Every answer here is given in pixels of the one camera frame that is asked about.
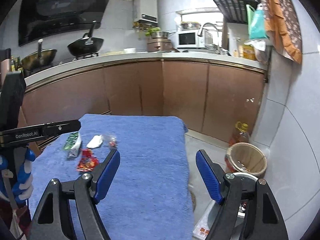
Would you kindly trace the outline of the blue white gloved hand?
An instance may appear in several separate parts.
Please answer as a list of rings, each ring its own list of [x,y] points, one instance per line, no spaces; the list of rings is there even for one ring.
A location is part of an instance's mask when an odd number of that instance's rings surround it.
[[[19,150],[23,150],[24,162],[18,169],[17,182],[12,186],[12,193],[15,197],[17,204],[23,204],[31,197],[33,192],[33,175],[31,174],[32,162],[36,159],[35,153],[28,147],[20,147]],[[1,170],[8,168],[7,159],[1,155]],[[3,178],[1,175],[1,200],[9,201],[8,194],[6,192]]]

